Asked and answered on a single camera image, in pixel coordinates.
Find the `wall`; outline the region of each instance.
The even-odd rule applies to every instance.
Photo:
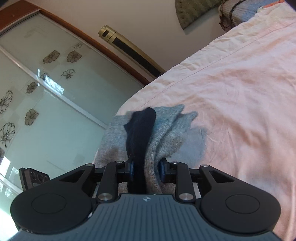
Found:
[[[165,70],[224,33],[219,25],[217,8],[183,31],[176,16],[174,0],[28,1],[71,23],[132,66],[131,61],[99,38],[97,33],[103,25],[109,25],[124,35]]]
[[[0,7],[0,10],[2,10],[3,8],[8,7],[9,5],[18,2],[19,0],[8,0],[2,7]]]

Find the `pink bedsheet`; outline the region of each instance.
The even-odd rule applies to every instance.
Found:
[[[274,232],[296,237],[296,13],[263,9],[131,97],[118,111],[185,104],[207,129],[203,164],[274,195]]]

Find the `silver screw head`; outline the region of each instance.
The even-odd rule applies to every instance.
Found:
[[[102,201],[109,201],[112,199],[112,195],[110,193],[101,193],[98,196],[98,199],[102,200]]]
[[[183,201],[190,201],[194,198],[194,196],[190,193],[181,193],[179,195],[179,198]]]

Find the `flower decal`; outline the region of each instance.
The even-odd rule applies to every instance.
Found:
[[[82,47],[82,43],[80,43],[80,42],[74,45],[75,49],[79,49],[81,47]]]
[[[49,77],[49,74],[48,73],[43,73],[42,75],[40,75],[40,78],[45,80],[46,76]]]
[[[0,164],[4,158],[4,154],[5,154],[5,151],[2,148],[0,148]]]
[[[27,87],[27,93],[31,94],[36,88],[38,87],[38,85],[33,81],[32,83],[30,83]]]
[[[73,69],[68,69],[65,72],[63,72],[62,76],[65,76],[65,79],[69,79],[73,76],[73,74],[75,73],[75,70]]]
[[[30,126],[34,123],[39,113],[35,111],[34,109],[30,109],[25,117],[25,125]]]
[[[44,64],[49,64],[52,61],[57,60],[57,58],[59,57],[60,53],[56,50],[52,51],[48,56],[46,56],[43,60]]]
[[[7,148],[6,143],[10,142],[14,135],[15,125],[11,122],[8,122],[0,130],[0,142],[5,144],[5,147]]]
[[[12,95],[13,95],[12,91],[7,91],[5,97],[3,97],[0,100],[0,114],[2,114],[9,106],[12,100]]]
[[[75,63],[77,60],[79,60],[82,57],[81,54],[77,53],[75,50],[70,52],[67,56],[67,62]]]

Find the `frosted glass panel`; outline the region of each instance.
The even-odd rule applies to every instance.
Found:
[[[21,188],[19,169],[59,176],[93,161],[104,129],[34,82],[0,52],[0,171]],[[0,182],[0,215],[16,193]],[[14,232],[1,222],[0,240]]]
[[[108,124],[143,86],[89,46],[35,15],[0,38],[22,64],[58,83],[65,97]]]

